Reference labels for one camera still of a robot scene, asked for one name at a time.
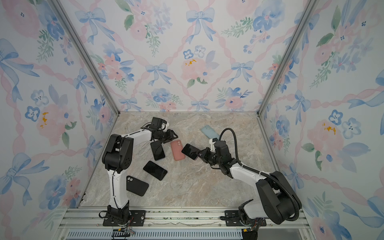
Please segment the purple-edged black phone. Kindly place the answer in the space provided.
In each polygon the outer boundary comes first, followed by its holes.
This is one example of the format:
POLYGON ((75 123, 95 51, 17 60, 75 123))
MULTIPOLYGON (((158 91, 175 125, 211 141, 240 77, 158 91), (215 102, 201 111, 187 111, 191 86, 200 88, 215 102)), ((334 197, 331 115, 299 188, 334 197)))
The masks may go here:
POLYGON ((196 160, 199 157, 200 152, 201 150, 190 144, 186 144, 182 149, 182 153, 192 160, 196 160))

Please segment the pink phone case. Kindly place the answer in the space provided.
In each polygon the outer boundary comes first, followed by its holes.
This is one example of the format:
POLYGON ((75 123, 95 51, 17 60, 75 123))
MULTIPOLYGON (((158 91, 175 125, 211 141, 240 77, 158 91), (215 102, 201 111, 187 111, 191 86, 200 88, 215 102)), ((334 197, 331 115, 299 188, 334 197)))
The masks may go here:
POLYGON ((171 149, 172 149, 172 153, 175 161, 181 161, 186 158, 185 154, 182 152, 183 145, 180 140, 172 141, 171 149))

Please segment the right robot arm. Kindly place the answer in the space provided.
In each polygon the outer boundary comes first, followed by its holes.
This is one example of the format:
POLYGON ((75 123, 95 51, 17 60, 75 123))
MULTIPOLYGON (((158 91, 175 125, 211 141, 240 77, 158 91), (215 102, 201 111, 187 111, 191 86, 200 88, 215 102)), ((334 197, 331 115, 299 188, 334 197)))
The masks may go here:
POLYGON ((283 173, 263 172, 241 163, 232 157, 225 141, 216 141, 203 150, 196 149, 191 159, 197 158, 211 167, 218 166, 225 176, 244 182, 257 191, 259 201, 249 200, 239 207, 239 217, 244 224, 261 218, 261 213, 278 225, 299 218, 302 203, 283 173))

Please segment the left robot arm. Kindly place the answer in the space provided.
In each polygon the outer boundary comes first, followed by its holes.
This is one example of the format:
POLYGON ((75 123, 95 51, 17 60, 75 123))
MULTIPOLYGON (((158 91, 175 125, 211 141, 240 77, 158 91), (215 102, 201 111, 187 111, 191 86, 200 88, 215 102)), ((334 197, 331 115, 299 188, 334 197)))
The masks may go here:
POLYGON ((155 161, 166 157, 163 144, 169 143, 179 136, 173 130, 141 129, 128 135, 113 134, 110 136, 102 157, 102 163, 108 171, 110 180, 110 203, 106 218, 113 222, 125 224, 131 219, 129 199, 127 197, 127 169, 132 163, 134 147, 150 142, 155 161))

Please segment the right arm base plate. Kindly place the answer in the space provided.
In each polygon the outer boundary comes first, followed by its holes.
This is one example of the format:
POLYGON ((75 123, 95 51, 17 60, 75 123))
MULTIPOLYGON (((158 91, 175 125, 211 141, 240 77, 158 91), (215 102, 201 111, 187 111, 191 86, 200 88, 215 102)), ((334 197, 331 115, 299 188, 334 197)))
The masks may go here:
POLYGON ((264 218, 249 218, 245 213, 240 210, 226 210, 224 211, 224 216, 220 217, 220 220, 226 223, 227 227, 255 227, 259 224, 260 227, 265 227, 267 225, 264 218))

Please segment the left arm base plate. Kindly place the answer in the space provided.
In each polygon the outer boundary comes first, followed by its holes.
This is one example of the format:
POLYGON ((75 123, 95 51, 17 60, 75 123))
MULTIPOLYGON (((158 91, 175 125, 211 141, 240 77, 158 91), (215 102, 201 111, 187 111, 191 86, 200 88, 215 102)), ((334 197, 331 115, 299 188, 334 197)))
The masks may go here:
POLYGON ((107 213, 103 221, 104 227, 143 227, 146 218, 145 210, 133 210, 118 214, 107 213))

